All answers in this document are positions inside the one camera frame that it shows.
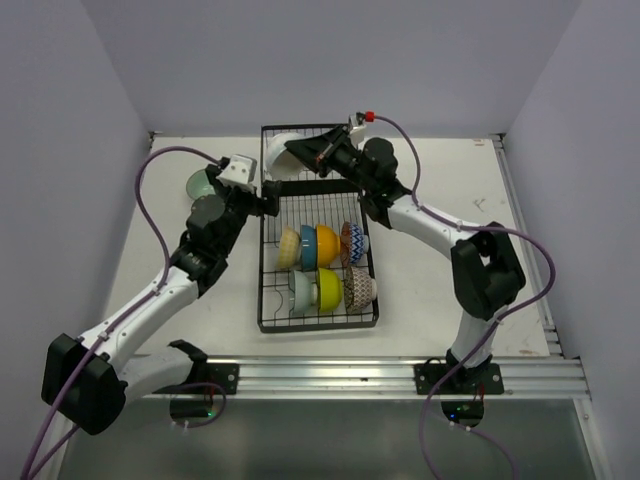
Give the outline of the white ceramic bowl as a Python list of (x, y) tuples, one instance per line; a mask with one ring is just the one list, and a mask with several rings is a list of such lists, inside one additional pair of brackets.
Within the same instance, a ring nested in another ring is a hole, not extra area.
[(267, 143), (264, 154), (264, 169), (273, 180), (287, 181), (299, 175), (303, 170), (300, 161), (287, 148), (288, 141), (302, 140), (304, 136), (297, 132), (279, 133)]

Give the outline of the mint green floral bowl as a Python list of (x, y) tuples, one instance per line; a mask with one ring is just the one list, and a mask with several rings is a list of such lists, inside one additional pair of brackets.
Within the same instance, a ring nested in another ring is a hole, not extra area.
[(194, 172), (188, 178), (185, 190), (187, 196), (192, 201), (196, 201), (204, 196), (215, 194), (215, 188), (210, 183), (205, 169)]

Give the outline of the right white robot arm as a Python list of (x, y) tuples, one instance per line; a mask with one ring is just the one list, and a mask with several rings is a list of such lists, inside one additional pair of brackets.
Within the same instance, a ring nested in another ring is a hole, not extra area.
[(461, 393), (476, 386), (491, 362), (498, 317), (526, 284), (506, 229), (499, 223), (465, 224), (440, 210), (420, 207), (397, 177), (393, 144), (372, 137), (358, 146), (345, 126), (314, 137), (285, 133), (271, 140), (266, 158), (270, 170), (339, 174), (358, 189), (371, 220), (421, 241), (450, 261), (463, 316), (446, 354), (445, 379)]

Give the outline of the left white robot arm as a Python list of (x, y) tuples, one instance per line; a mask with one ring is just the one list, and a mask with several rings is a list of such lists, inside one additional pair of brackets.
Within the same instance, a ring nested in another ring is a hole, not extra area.
[(205, 386), (206, 355), (184, 340), (157, 355), (131, 359), (150, 336), (202, 297), (222, 276), (250, 216), (275, 216), (280, 181), (261, 194), (215, 183), (196, 200), (179, 245), (151, 284), (116, 314), (78, 338), (58, 336), (49, 346), (43, 400), (90, 435), (105, 431), (127, 402), (164, 388), (197, 392)]

